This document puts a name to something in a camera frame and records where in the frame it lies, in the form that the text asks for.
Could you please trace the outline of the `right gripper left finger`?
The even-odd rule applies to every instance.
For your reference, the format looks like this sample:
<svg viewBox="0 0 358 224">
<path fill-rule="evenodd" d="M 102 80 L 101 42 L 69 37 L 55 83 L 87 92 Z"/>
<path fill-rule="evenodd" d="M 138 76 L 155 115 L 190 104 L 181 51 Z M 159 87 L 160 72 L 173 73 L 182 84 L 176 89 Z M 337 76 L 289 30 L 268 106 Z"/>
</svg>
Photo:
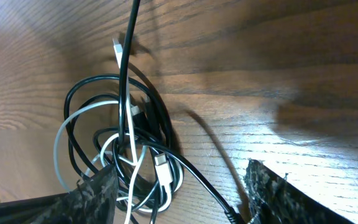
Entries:
<svg viewBox="0 0 358 224">
<path fill-rule="evenodd" d="M 0 203 L 0 223 L 112 223 L 117 191 L 108 165 L 69 193 Z"/>
</svg>

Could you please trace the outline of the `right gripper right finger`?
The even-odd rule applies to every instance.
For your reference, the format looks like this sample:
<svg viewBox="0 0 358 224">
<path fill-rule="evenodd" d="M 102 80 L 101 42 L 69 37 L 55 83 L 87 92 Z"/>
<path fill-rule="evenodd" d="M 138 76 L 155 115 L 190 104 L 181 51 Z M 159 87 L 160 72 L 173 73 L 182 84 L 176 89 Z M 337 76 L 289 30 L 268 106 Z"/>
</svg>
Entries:
<svg viewBox="0 0 358 224">
<path fill-rule="evenodd" d="M 250 160 L 244 176 L 250 222 L 256 224 L 352 224 L 352 222 L 287 182 L 258 160 Z"/>
</svg>

